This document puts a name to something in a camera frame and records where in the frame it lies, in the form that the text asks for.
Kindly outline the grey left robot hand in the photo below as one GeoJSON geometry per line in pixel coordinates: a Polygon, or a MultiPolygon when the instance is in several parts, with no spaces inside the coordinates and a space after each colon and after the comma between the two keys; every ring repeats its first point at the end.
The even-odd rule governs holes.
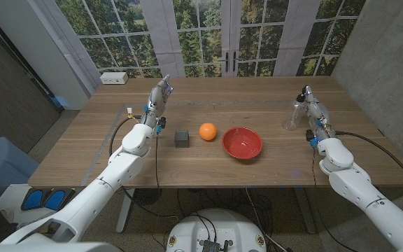
{"type": "Polygon", "coordinates": [[[165,111],[167,99],[173,92],[173,88],[169,84],[170,75],[167,74],[157,85],[151,90],[146,115],[152,118],[159,118],[165,111]]]}

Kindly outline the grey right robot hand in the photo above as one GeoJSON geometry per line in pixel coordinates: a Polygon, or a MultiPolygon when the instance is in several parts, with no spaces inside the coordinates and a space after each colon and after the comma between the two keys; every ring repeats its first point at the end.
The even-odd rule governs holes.
{"type": "Polygon", "coordinates": [[[311,129],[316,131],[319,127],[329,125],[329,111],[325,105],[316,98],[309,85],[302,88],[302,96],[304,97],[304,103],[306,104],[306,114],[309,118],[311,129]]]}

